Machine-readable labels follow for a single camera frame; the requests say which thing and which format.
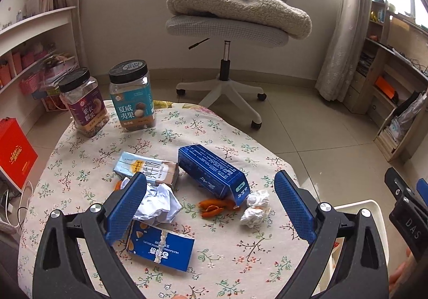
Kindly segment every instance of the tablecloth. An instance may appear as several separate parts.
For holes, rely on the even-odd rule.
[[[178,148],[202,144],[245,173],[251,190],[267,189],[270,215],[256,228],[240,225],[243,208],[202,219],[197,204],[211,197],[184,171],[175,195],[183,205],[173,224],[162,228],[195,238],[187,272],[181,272],[129,254],[125,240],[114,244],[117,256],[147,298],[191,299],[237,296],[274,298],[290,278],[308,243],[299,239],[273,190],[275,173],[284,169],[297,183],[292,167],[242,131],[198,105],[158,103],[156,127],[125,132],[111,101],[106,102],[109,123],[93,138],[76,132],[72,123],[59,140],[29,203],[23,225],[18,280],[32,297],[37,248],[49,213],[85,211],[104,202],[118,178],[112,171],[123,151],[177,161]],[[106,294],[84,240],[81,253],[94,287]]]

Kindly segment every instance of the crumpled white paper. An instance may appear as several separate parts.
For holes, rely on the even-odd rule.
[[[248,208],[244,211],[241,217],[241,224],[245,224],[250,228],[262,223],[270,213],[269,193],[266,189],[257,190],[247,196]]]
[[[120,189],[123,189],[128,182],[129,179],[125,178],[120,185]],[[171,223],[182,208],[168,185],[161,183],[155,187],[147,182],[146,195],[135,212],[133,219],[151,226],[157,226],[160,223]]]

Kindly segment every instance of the blue textured pad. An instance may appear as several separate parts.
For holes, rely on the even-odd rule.
[[[147,190],[147,180],[144,174],[139,174],[130,183],[131,186],[120,198],[106,221],[106,241],[112,245],[120,240],[132,221],[132,218],[143,200]]]
[[[424,202],[428,205],[428,183],[423,178],[420,178],[416,184],[416,189],[421,195]]]
[[[297,234],[301,239],[312,244],[317,235],[314,232],[314,217],[311,212],[283,172],[277,172],[273,185]]]

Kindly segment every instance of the chair seat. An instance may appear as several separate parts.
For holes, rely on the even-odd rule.
[[[180,15],[166,22],[166,30],[175,36],[241,39],[268,47],[284,46],[288,42],[288,35],[280,29],[232,19]]]

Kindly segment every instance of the chair base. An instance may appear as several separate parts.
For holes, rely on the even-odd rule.
[[[266,94],[260,87],[248,86],[232,80],[220,80],[220,76],[217,76],[215,80],[208,80],[202,82],[189,82],[177,84],[177,93],[183,95],[185,90],[210,90],[207,96],[199,103],[204,107],[210,107],[220,95],[226,95],[230,101],[232,101],[239,109],[245,113],[251,115],[253,122],[251,127],[254,129],[260,129],[262,126],[262,118],[248,103],[245,101],[239,93],[254,93],[257,94],[259,100],[263,101],[266,99]]]

